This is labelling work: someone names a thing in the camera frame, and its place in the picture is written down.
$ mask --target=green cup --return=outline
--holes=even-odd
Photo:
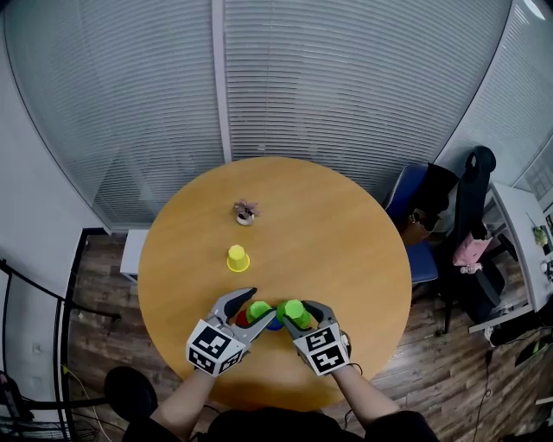
[[[251,324],[265,312],[268,312],[272,307],[264,300],[257,300],[245,311],[245,318],[248,320],[248,324]]]
[[[285,314],[300,328],[308,328],[311,323],[311,315],[300,300],[286,300],[281,302],[276,308],[276,318],[281,324],[284,322]]]

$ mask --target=white desk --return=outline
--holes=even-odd
[[[511,234],[524,278],[528,304],[496,319],[469,327],[468,331],[470,333],[501,324],[532,310],[537,312],[547,304],[553,293],[553,285],[540,269],[542,262],[553,258],[553,253],[546,256],[543,249],[536,244],[532,232],[534,224],[536,226],[545,225],[550,237],[552,237],[545,221],[545,215],[536,197],[533,193],[498,183],[492,183],[489,196],[497,205],[505,226]]]

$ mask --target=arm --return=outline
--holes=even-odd
[[[363,427],[367,427],[378,418],[399,411],[396,402],[373,387],[351,365],[336,369],[332,376]]]
[[[195,369],[192,375],[157,408],[151,419],[175,436],[188,440],[214,383],[214,377]]]

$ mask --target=office chair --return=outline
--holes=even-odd
[[[386,213],[394,223],[401,222],[408,211],[410,198],[421,185],[428,167],[423,164],[410,164],[397,177],[397,181],[385,204]],[[432,250],[428,241],[405,246],[409,267],[411,269],[411,282],[418,284],[432,281],[438,277]]]
[[[445,326],[442,333],[449,331],[454,299],[458,299],[463,310],[475,323],[485,320],[492,309],[499,304],[499,296],[505,287],[503,276],[492,262],[499,253],[509,251],[517,259],[514,247],[505,235],[499,235],[501,246],[485,253],[481,259],[483,269],[473,275],[461,274],[453,265],[453,254],[467,237],[471,229],[481,223],[484,202],[490,180],[495,169],[493,152],[484,146],[474,148],[465,163],[465,173],[457,187],[454,229],[436,251],[438,257],[438,292],[446,303]]]

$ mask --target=cable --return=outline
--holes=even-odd
[[[349,363],[348,365],[357,365],[359,367],[360,374],[363,375],[363,368],[358,363]]]
[[[204,408],[209,408],[210,410],[213,410],[215,413],[221,414],[221,412],[217,408],[212,407],[211,405],[204,404]]]
[[[345,415],[344,415],[344,426],[342,427],[342,430],[347,430],[347,424],[349,423],[349,420],[352,418],[353,410],[350,409]]]
[[[360,374],[363,375],[363,367],[361,367],[358,363],[349,363],[348,365],[357,365],[359,367]],[[349,423],[349,420],[352,418],[353,410],[350,408],[350,410],[344,414],[344,426],[342,427],[342,430],[347,430],[347,424]]]
[[[542,330],[547,330],[547,329],[552,329],[552,328],[553,328],[553,326],[548,326],[548,325],[547,325],[547,326],[544,326],[544,327],[540,327],[540,328],[536,329],[533,333],[529,334],[526,338],[513,339],[512,341],[505,342],[505,343],[503,343],[503,344],[499,344],[499,345],[497,345],[497,346],[494,348],[494,350],[495,350],[495,349],[498,349],[501,345],[508,345],[508,344],[513,344],[513,343],[515,343],[515,342],[519,342],[519,341],[525,341],[526,339],[531,338],[531,337],[534,336],[536,333],[539,333],[539,332],[541,332]]]
[[[92,417],[92,416],[87,416],[86,414],[75,413],[74,411],[72,411],[71,414],[75,414],[76,416],[81,416],[81,417],[87,418],[87,419],[96,420],[97,422],[102,422],[103,424],[106,424],[106,425],[109,425],[109,426],[114,426],[114,427],[117,428],[118,430],[121,430],[123,433],[125,432],[124,428],[122,428],[122,427],[119,426],[119,425],[112,424],[112,423],[108,422],[107,420],[97,419],[97,418]]]
[[[74,377],[77,382],[80,384],[80,386],[82,387],[83,391],[85,392],[85,395],[88,399],[90,399],[90,396],[88,395],[88,392],[86,391],[86,388],[85,386],[83,385],[83,382],[80,381],[80,379],[77,377],[77,375],[75,375],[67,366],[63,365],[63,368],[67,371],[67,373],[69,373],[72,377]],[[100,427],[100,430],[102,431],[102,433],[104,434],[104,436],[110,441],[110,442],[113,442],[110,437],[105,433],[105,430],[104,428],[102,427],[102,422],[100,422],[100,419],[98,417],[98,413],[96,413],[96,407],[95,406],[92,406],[92,410],[94,411],[94,415],[96,416],[96,419],[98,421],[98,426]]]
[[[492,390],[488,389],[490,382],[490,362],[492,361],[493,351],[488,350],[486,353],[486,389],[482,395],[480,406],[478,407],[478,415],[476,416],[476,427],[474,428],[473,442],[476,440],[476,434],[478,433],[478,424],[480,422],[480,412],[482,411],[482,405],[484,405],[484,399],[492,395]]]

